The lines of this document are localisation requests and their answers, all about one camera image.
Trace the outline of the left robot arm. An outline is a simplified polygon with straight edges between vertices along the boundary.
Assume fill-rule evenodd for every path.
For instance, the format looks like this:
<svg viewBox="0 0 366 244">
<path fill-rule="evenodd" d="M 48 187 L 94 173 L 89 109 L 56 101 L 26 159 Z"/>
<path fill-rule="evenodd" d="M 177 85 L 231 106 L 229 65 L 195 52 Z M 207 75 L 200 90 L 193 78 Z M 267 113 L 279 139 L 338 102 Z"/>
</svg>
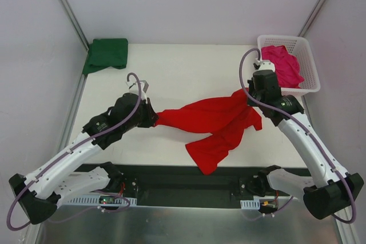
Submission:
<svg viewBox="0 0 366 244">
<path fill-rule="evenodd" d="M 91 118 L 75 140 L 43 166 L 27 175 L 14 174 L 9 184 L 29 223 L 46 221 L 65 202 L 81 194 L 120 190 L 126 179 L 111 162 L 75 178 L 69 175 L 129 130 L 152 127 L 157 119 L 145 93 L 125 93 L 114 106 Z"/>
</svg>

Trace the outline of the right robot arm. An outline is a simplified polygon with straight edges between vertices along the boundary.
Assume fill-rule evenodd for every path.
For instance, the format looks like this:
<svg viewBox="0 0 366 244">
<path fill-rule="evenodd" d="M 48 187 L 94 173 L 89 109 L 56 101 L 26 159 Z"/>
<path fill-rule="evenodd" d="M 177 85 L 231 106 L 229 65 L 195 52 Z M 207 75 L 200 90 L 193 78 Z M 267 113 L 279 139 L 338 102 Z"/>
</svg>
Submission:
<svg viewBox="0 0 366 244">
<path fill-rule="evenodd" d="M 312 128 L 299 101 L 292 95 L 282 95 L 277 75 L 272 70 L 259 70 L 248 80 L 245 89 L 248 104 L 258 107 L 292 143 L 310 173 L 308 177 L 287 172 L 272 165 L 259 172 L 253 182 L 258 195 L 283 191 L 302 201 L 317 219 L 334 216 L 351 207 L 356 219 L 355 200 L 364 185 L 358 173 L 350 174 L 337 161 Z"/>
</svg>

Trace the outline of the red t shirt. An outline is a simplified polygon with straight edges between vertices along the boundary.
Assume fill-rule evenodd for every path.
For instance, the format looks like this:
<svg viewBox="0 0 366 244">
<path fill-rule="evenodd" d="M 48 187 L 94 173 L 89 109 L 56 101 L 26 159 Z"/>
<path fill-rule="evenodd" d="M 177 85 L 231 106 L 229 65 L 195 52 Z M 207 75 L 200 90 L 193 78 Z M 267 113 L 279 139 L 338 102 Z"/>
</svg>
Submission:
<svg viewBox="0 0 366 244">
<path fill-rule="evenodd" d="M 241 89 L 229 97 L 202 99 L 180 109 L 159 112 L 155 125 L 188 133 L 209 133 L 204 139 L 187 143 L 185 148 L 200 171 L 210 175 L 239 146 L 247 128 L 262 129 L 262 118 L 248 106 L 247 96 Z"/>
</svg>

